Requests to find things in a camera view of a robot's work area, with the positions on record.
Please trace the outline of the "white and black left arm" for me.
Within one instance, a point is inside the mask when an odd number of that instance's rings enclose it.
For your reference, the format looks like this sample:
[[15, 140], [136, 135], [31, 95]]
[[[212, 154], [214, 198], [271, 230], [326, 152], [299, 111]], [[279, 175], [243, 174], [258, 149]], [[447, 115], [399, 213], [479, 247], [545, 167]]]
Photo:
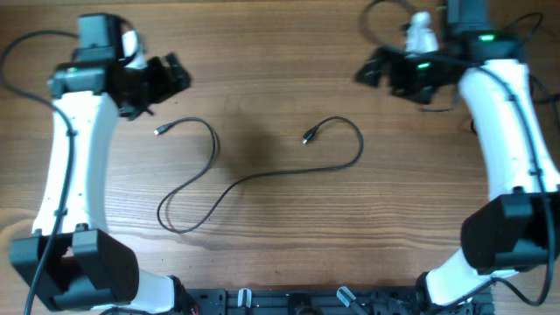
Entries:
[[15, 240], [10, 263], [52, 312], [195, 314], [199, 306], [175, 276], [139, 268], [134, 251], [108, 231], [104, 193], [109, 147], [121, 117], [187, 89], [174, 54], [59, 64], [50, 79], [54, 118], [45, 194], [31, 235]]

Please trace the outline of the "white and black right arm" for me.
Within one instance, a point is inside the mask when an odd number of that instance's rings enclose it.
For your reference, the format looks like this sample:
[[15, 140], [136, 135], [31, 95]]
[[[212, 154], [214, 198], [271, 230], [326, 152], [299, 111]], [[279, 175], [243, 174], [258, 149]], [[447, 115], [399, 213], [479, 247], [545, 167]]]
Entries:
[[356, 74], [376, 87], [388, 78], [393, 96], [427, 105], [443, 86], [458, 89], [473, 119], [485, 160], [488, 202], [466, 219], [459, 250], [423, 274], [422, 312], [438, 314], [473, 305], [489, 286], [544, 266], [541, 305], [559, 256], [559, 173], [543, 140], [529, 87], [522, 41], [497, 30], [483, 1], [448, 1], [443, 33], [431, 16], [406, 3], [406, 43], [380, 41], [360, 18], [376, 50]]

